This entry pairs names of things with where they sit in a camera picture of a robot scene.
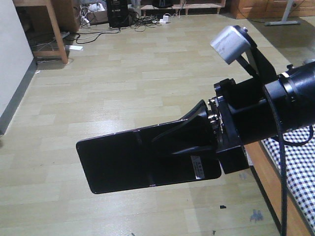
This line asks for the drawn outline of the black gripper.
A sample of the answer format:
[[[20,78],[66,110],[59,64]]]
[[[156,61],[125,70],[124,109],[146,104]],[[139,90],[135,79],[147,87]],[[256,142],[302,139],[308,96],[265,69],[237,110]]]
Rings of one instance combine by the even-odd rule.
[[[200,100],[175,126],[155,136],[152,147],[165,155],[216,152],[225,174],[248,168],[244,146],[277,134],[271,107],[262,84],[255,78],[235,83],[225,79],[214,85],[222,120],[217,141],[204,100]]]

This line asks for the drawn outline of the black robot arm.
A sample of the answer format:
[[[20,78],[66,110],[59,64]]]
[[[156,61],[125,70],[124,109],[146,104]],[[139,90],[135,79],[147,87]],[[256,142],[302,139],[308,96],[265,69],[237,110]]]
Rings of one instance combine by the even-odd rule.
[[[226,174],[246,169],[244,146],[280,138],[315,122],[315,65],[290,67],[271,81],[253,77],[215,84],[209,108],[200,101],[151,143],[166,156],[200,154],[221,164]]]

